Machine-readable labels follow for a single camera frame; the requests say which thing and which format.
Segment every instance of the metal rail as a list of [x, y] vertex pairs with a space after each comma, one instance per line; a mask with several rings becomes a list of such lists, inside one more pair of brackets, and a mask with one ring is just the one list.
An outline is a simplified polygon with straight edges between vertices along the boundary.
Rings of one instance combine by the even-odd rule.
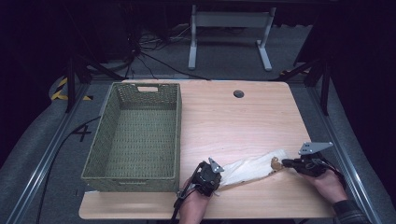
[[74, 106], [71, 108], [69, 113], [65, 113], [62, 121], [55, 133], [53, 135], [41, 161], [38, 163], [37, 167], [33, 171], [29, 182], [27, 183], [21, 197], [18, 199], [17, 204], [15, 205], [14, 209], [12, 210], [10, 216], [6, 223], [21, 223], [22, 219], [32, 202], [35, 194], [37, 193], [41, 182], [43, 181], [44, 177], [47, 174], [47, 171], [50, 168], [50, 164], [55, 159], [56, 151], [60, 144], [62, 143], [62, 138], [64, 137], [64, 132], [67, 130], [67, 127], [70, 123], [70, 120], [73, 118], [74, 114], [77, 111], [78, 104], [81, 102], [83, 96], [85, 95], [89, 85], [88, 84], [81, 84], [78, 88], [78, 95], [77, 101]]
[[378, 214], [374, 210], [373, 204], [367, 195], [367, 192], [361, 183], [361, 179], [356, 172], [355, 167], [353, 166], [352, 161], [347, 155], [347, 151], [341, 146], [338, 142], [337, 134], [334, 131], [334, 127], [332, 126], [332, 121], [328, 116], [324, 116], [321, 110], [320, 101], [318, 93], [316, 92], [315, 88], [307, 88], [308, 94], [310, 96], [311, 101], [315, 105], [315, 109], [320, 115], [321, 121], [323, 122], [324, 127], [326, 128], [327, 132], [332, 139], [335, 147], [335, 156], [340, 163], [340, 168], [343, 171], [346, 182], [348, 183], [349, 187], [351, 188], [352, 194], [360, 206], [362, 211], [367, 215], [367, 217], [371, 220], [374, 224], [381, 224], [381, 219], [379, 218]]

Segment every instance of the white cloth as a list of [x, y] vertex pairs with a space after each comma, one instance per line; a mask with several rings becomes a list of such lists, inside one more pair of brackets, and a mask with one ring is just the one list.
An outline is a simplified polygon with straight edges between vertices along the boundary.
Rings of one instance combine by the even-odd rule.
[[285, 150], [279, 149], [263, 156], [249, 157], [223, 166], [224, 172], [221, 172], [219, 189], [268, 176], [273, 172], [271, 167], [273, 157], [277, 157], [280, 163], [288, 158]]

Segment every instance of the wicker basket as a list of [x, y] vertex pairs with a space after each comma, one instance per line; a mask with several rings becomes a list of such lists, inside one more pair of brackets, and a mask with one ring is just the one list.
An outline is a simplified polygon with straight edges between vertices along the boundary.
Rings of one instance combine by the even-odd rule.
[[81, 178], [99, 191], [177, 191], [180, 122], [178, 84], [113, 83]]

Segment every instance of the small object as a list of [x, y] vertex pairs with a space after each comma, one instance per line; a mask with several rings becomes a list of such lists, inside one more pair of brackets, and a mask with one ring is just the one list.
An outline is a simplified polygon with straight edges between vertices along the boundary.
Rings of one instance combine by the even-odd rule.
[[272, 175], [272, 174], [282, 170], [285, 167], [283, 166], [282, 163], [279, 162], [279, 159], [277, 157], [273, 157], [271, 159], [271, 168], [273, 168], [273, 171], [271, 171], [271, 173], [269, 175]]

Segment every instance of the wooden table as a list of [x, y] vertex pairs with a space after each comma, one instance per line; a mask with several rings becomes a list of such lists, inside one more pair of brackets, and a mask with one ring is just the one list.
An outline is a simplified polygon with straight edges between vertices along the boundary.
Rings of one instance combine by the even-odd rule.
[[[283, 148], [290, 158], [310, 138], [290, 88], [283, 82], [178, 82], [182, 93], [180, 185], [210, 156], [226, 165]], [[236, 98], [235, 90], [245, 96]], [[175, 193], [87, 192], [82, 218], [169, 219]], [[331, 205], [294, 170], [226, 188], [213, 196], [205, 218], [332, 217]]]

